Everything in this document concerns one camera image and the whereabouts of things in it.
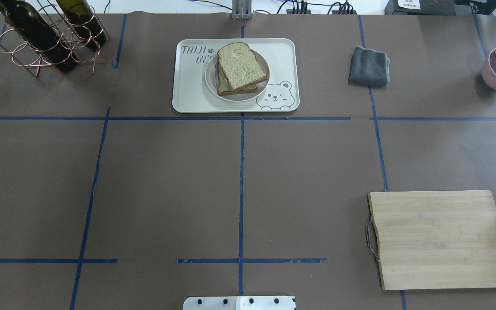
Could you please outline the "white round plate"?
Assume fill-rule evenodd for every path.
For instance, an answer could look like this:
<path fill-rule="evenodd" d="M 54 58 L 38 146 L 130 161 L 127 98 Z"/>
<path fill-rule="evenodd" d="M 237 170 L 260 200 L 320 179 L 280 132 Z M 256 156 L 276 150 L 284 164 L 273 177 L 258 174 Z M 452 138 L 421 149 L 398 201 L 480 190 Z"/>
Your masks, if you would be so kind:
<path fill-rule="evenodd" d="M 254 93 L 240 93 L 230 96 L 220 96 L 218 94 L 218 59 L 215 55 L 206 65 L 203 72 L 203 90 L 209 95 L 211 99 L 218 99 L 222 102 L 228 103 L 247 103 L 250 100 L 255 100 L 258 96 L 264 94 L 268 86 L 268 80 L 256 84 L 257 92 Z"/>

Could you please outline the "bread slice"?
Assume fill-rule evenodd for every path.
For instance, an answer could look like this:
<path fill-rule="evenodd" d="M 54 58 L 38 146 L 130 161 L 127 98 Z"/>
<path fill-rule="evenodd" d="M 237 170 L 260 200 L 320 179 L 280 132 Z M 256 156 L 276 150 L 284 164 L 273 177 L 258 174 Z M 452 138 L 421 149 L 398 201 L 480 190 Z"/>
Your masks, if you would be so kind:
<path fill-rule="evenodd" d="M 256 93 L 258 92 L 257 86 L 248 86 L 244 87 L 239 90 L 232 90 L 230 88 L 228 79 L 226 78 L 226 75 L 224 74 L 223 70 L 221 69 L 219 64 L 215 65 L 216 70 L 217 70 L 217 77 L 218 77 L 218 95 L 219 96 L 232 96 L 236 94 L 248 94 L 248 93 Z"/>
<path fill-rule="evenodd" d="M 232 91 L 242 90 L 268 79 L 255 52 L 247 43 L 225 45 L 218 51 L 217 57 L 219 68 Z"/>

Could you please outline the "cream bear tray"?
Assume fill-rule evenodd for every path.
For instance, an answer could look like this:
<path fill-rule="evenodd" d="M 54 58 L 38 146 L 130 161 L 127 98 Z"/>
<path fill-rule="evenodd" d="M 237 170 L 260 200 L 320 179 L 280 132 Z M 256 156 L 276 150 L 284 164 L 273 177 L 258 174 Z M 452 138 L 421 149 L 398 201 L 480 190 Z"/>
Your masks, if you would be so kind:
<path fill-rule="evenodd" d="M 247 43 L 268 75 L 264 94 L 247 103 L 211 99 L 203 90 L 205 65 L 230 43 Z M 292 112 L 300 104 L 295 44 L 286 38 L 185 39 L 177 44 L 172 106 L 181 113 Z"/>

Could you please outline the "black power strip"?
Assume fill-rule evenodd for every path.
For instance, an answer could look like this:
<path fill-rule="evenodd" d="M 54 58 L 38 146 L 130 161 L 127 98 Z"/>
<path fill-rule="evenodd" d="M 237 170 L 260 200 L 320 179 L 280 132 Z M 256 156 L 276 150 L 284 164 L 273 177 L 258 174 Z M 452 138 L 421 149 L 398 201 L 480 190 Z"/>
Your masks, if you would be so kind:
<path fill-rule="evenodd" d="M 348 0 L 339 0 L 333 3 L 312 3 L 306 0 L 284 0 L 277 9 L 277 14 L 309 15 L 356 15 L 357 11 Z"/>

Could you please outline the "grey folded cloth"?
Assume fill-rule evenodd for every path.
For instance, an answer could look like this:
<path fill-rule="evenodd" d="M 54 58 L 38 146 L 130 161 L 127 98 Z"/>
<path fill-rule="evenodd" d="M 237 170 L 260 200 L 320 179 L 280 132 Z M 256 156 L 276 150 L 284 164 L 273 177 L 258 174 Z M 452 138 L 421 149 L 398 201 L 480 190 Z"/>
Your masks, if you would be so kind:
<path fill-rule="evenodd" d="M 362 46 L 355 47 L 348 80 L 368 86 L 387 86 L 390 82 L 389 64 L 386 53 Z"/>

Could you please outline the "bamboo cutting board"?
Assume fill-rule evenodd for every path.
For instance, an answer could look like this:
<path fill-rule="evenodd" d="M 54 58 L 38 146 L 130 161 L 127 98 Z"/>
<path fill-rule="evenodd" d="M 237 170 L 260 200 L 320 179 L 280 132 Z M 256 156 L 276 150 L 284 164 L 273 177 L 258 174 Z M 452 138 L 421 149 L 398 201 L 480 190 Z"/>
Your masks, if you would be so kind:
<path fill-rule="evenodd" d="M 489 190 L 368 193 L 383 290 L 496 288 Z"/>

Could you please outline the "black box with label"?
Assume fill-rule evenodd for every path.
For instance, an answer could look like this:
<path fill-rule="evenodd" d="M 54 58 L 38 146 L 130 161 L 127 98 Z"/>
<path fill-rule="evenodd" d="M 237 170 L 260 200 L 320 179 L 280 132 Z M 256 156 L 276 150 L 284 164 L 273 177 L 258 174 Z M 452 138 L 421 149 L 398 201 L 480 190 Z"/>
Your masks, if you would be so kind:
<path fill-rule="evenodd" d="M 385 15 L 409 16 L 454 16 L 453 0 L 389 0 L 384 8 Z"/>

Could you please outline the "green wine bottle middle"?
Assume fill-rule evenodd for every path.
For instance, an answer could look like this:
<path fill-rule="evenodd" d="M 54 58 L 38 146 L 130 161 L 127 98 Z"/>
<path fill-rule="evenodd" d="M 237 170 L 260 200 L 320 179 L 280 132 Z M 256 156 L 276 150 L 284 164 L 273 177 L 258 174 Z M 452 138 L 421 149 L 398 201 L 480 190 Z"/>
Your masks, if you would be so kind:
<path fill-rule="evenodd" d="M 86 0 L 58 0 L 59 7 L 80 38 L 88 41 L 87 45 L 97 50 L 105 45 L 107 37 L 101 24 L 91 11 Z"/>

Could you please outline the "green wine bottle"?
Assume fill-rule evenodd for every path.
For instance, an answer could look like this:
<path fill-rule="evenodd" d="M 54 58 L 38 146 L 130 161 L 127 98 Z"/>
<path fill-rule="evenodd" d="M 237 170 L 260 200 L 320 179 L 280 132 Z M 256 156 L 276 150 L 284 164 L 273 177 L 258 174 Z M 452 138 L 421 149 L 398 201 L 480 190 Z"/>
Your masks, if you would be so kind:
<path fill-rule="evenodd" d="M 31 4 L 23 0 L 0 0 L 0 12 L 7 23 L 56 69 L 69 72 L 76 67 L 71 51 Z"/>
<path fill-rule="evenodd" d="M 80 38 L 88 41 L 87 45 L 97 50 L 105 45 L 107 37 L 101 24 L 91 11 L 86 0 L 58 0 L 59 7 Z"/>

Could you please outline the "green wine bottle front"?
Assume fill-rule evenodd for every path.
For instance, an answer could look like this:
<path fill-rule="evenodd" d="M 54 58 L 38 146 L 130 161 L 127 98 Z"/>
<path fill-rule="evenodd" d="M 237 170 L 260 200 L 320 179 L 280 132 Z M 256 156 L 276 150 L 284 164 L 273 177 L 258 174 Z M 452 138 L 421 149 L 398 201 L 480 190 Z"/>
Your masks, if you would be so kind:
<path fill-rule="evenodd" d="M 69 72 L 76 67 L 71 51 L 31 4 L 23 0 L 0 0 L 0 12 L 7 23 L 56 69 Z"/>

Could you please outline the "aluminium frame post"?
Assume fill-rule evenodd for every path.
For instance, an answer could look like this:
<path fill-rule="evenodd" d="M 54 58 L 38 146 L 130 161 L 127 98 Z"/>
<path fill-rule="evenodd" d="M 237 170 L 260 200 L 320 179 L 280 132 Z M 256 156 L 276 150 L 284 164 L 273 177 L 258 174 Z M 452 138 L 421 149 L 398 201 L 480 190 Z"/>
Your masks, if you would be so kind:
<path fill-rule="evenodd" d="M 252 18 L 252 0 L 232 0 L 233 20 L 250 20 Z"/>

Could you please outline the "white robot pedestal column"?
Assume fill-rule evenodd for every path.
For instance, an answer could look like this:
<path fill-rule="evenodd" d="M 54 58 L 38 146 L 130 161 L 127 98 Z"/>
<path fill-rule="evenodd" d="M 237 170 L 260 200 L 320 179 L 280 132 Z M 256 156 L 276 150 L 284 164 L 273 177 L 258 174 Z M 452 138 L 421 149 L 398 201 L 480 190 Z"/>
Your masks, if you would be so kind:
<path fill-rule="evenodd" d="M 295 310 L 293 296 L 205 296 L 185 299 L 183 310 Z"/>

